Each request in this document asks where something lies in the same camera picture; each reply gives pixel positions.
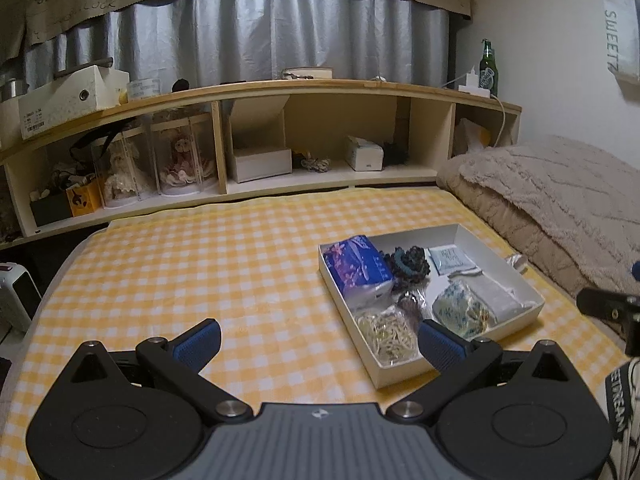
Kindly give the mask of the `floral fabric pouch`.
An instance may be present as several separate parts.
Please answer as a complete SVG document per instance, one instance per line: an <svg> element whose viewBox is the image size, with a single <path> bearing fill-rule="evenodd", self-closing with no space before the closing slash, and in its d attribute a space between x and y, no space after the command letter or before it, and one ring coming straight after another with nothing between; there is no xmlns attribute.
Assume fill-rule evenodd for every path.
<svg viewBox="0 0 640 480"><path fill-rule="evenodd" d="M434 319L463 339L473 339L495 324L495 317L471 287L451 282L432 304Z"/></svg>

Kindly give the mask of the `bag of brown cords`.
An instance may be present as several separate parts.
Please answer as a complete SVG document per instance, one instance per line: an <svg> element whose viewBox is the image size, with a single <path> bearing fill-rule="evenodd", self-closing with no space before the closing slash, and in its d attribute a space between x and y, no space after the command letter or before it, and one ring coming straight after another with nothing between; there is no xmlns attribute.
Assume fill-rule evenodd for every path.
<svg viewBox="0 0 640 480"><path fill-rule="evenodd" d="M426 319L422 302L413 292L403 292L397 299L396 307L401 310L408 326L417 334Z"/></svg>

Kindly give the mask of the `bag of cream cords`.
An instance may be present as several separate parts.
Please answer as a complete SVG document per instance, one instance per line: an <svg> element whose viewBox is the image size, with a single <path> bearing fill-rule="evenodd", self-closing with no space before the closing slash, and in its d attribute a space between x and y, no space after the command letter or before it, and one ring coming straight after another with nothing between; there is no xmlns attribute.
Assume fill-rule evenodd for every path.
<svg viewBox="0 0 640 480"><path fill-rule="evenodd" d="M382 366L410 361L418 354L416 333L395 307L361 313L356 324L375 359Z"/></svg>

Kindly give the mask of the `grey toilet seat cover pack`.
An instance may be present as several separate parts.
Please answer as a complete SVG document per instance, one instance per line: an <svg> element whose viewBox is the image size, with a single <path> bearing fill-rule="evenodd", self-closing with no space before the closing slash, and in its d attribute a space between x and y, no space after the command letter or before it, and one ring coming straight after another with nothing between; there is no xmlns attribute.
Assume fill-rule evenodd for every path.
<svg viewBox="0 0 640 480"><path fill-rule="evenodd" d="M494 325L508 322L536 307L533 301L518 300L512 289L503 287L480 269L454 272L449 275L449 279L469 287L473 295L491 312Z"/></svg>

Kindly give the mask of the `light blue foil sachet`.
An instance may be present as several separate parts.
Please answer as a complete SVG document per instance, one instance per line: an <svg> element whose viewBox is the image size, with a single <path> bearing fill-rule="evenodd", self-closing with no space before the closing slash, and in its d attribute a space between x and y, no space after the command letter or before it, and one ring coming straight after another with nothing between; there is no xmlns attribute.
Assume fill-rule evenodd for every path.
<svg viewBox="0 0 640 480"><path fill-rule="evenodd" d="M450 275L476 268L476 264L457 245L430 247L428 253L439 275Z"/></svg>

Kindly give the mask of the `dark blue crochet scrunchie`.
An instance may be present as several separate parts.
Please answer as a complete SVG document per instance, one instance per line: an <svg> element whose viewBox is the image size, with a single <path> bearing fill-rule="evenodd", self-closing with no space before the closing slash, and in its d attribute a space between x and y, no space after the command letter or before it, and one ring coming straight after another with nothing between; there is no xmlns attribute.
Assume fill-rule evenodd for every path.
<svg viewBox="0 0 640 480"><path fill-rule="evenodd" d="M424 249L419 246L409 249L396 247L390 254L384 254L383 258L393 277L398 280L420 282L431 273Z"/></svg>

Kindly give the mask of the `white face mask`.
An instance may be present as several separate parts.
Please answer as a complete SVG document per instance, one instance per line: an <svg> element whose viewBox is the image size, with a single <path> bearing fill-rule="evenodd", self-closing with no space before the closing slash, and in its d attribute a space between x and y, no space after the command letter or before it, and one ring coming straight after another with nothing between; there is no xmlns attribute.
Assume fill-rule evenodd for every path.
<svg viewBox="0 0 640 480"><path fill-rule="evenodd" d="M526 255L512 254L504 258L504 260L506 260L506 263L519 274L523 274L526 271L528 265Z"/></svg>

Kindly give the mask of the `blue tissue pack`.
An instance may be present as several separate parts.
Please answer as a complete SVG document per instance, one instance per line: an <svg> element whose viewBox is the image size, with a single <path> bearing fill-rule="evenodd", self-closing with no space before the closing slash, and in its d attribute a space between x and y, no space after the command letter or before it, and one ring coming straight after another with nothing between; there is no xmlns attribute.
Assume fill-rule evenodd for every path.
<svg viewBox="0 0 640 480"><path fill-rule="evenodd" d="M322 258L352 312L367 309L392 291L394 278L384 257L364 235L329 244Z"/></svg>

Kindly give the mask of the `yellow checkered bed sheet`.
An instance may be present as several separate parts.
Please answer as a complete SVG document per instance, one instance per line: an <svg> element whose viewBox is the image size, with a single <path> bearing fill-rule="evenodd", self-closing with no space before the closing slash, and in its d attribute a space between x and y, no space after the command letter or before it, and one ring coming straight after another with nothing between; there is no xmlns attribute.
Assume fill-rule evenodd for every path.
<svg viewBox="0 0 640 480"><path fill-rule="evenodd" d="M70 258L26 342L1 430L1 474L35 477L32 415L86 340L131 350L204 318L222 348L204 376L250 405L388 405L423 384L374 388L319 271L318 249L458 224L500 257L511 247L438 188L351 190L176 209L113 222Z"/></svg>

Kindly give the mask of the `white space heater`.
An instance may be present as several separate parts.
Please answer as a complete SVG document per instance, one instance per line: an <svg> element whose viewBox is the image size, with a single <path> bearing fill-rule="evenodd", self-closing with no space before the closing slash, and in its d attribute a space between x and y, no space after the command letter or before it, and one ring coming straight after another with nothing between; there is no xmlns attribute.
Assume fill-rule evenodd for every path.
<svg viewBox="0 0 640 480"><path fill-rule="evenodd" d="M32 276L21 264L0 264L1 317L13 328L26 333L32 325L41 301Z"/></svg>

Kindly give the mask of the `doll in clear case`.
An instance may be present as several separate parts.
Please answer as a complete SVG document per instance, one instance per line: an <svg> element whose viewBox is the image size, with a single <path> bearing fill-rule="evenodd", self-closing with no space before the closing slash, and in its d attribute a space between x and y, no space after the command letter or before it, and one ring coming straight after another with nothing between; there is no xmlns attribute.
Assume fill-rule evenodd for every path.
<svg viewBox="0 0 640 480"><path fill-rule="evenodd" d="M151 149L142 126L122 130L110 142L107 138L94 141L91 154L107 209L129 206L157 194Z"/></svg>
<svg viewBox="0 0 640 480"><path fill-rule="evenodd" d="M163 195L196 194L217 182L213 121L209 114L157 114L151 136L157 182Z"/></svg>

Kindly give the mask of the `wooden headboard shelf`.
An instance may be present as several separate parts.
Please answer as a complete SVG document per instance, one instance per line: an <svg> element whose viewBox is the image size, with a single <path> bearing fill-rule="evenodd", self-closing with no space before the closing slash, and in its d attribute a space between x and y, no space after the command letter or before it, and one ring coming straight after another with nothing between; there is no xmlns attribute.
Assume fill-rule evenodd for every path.
<svg viewBox="0 0 640 480"><path fill-rule="evenodd" d="M424 184L454 151L454 128L469 119L492 145L518 140L522 109L494 98L392 82L273 80L181 91L99 110L1 153L21 240L118 218L201 204L349 186ZM55 155L97 128L136 118L160 166L163 133L204 126L213 183L38 226L30 193L46 182Z"/></svg>

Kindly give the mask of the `green glass bottle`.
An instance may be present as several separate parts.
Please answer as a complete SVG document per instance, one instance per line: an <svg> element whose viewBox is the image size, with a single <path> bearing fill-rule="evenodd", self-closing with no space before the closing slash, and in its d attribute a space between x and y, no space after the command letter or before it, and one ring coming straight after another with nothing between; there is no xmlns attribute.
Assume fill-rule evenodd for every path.
<svg viewBox="0 0 640 480"><path fill-rule="evenodd" d="M483 40L483 56L480 59L480 88L488 90L492 96L498 96L499 72L496 64L495 50L491 41Z"/></svg>

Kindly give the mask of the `large white box on shelf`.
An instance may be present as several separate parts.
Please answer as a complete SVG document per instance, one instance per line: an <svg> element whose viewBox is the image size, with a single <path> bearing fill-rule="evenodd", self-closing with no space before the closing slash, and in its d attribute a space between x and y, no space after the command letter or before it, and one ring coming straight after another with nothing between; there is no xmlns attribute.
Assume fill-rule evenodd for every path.
<svg viewBox="0 0 640 480"><path fill-rule="evenodd" d="M117 106L127 84L127 72L93 65L27 92L18 100L22 139Z"/></svg>

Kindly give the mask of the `grey silver curtain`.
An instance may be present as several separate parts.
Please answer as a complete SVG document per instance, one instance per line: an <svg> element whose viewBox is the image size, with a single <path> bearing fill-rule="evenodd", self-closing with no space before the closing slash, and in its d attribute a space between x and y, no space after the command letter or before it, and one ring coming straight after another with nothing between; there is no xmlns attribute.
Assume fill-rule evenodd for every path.
<svg viewBox="0 0 640 480"><path fill-rule="evenodd" d="M413 0L149 0L21 48L1 78L35 89L58 70L112 58L163 90L180 78L198 88L317 66L341 79L439 87L448 51L448 12Z"/></svg>

